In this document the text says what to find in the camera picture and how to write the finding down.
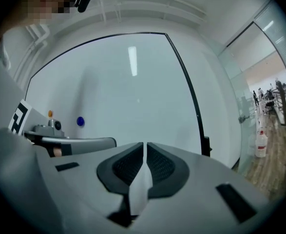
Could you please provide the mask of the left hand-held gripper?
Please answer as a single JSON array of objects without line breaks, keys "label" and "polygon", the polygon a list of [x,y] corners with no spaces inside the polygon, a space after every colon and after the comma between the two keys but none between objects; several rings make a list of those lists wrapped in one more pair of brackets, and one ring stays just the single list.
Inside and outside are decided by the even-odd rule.
[{"label": "left hand-held gripper", "polygon": [[61,149],[62,156],[72,154],[71,145],[61,142],[65,135],[60,121],[43,116],[25,100],[20,101],[8,129],[18,136],[27,138],[32,144],[46,148],[50,157],[55,157],[55,147]]}]

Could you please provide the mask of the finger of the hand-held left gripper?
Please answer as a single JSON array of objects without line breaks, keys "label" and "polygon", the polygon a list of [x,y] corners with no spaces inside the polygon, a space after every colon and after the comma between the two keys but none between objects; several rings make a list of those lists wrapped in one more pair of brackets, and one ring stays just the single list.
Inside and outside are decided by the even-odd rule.
[{"label": "finger of the hand-held left gripper", "polygon": [[70,139],[72,154],[85,154],[107,150],[116,147],[116,140],[112,137]]}]

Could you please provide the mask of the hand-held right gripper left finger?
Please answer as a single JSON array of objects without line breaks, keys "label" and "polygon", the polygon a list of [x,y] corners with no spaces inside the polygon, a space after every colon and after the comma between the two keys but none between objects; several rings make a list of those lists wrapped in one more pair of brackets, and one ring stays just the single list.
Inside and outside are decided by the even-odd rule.
[{"label": "hand-held right gripper left finger", "polygon": [[49,157],[38,166],[65,234],[132,234],[130,185],[143,164],[143,143]]}]

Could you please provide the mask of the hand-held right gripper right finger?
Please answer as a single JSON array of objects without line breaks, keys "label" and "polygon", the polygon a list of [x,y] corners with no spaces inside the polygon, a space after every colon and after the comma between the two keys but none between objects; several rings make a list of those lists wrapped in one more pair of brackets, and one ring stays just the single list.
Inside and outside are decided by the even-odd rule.
[{"label": "hand-held right gripper right finger", "polygon": [[148,203],[133,224],[141,234],[250,234],[275,203],[222,163],[171,146],[147,144],[153,176]]}]

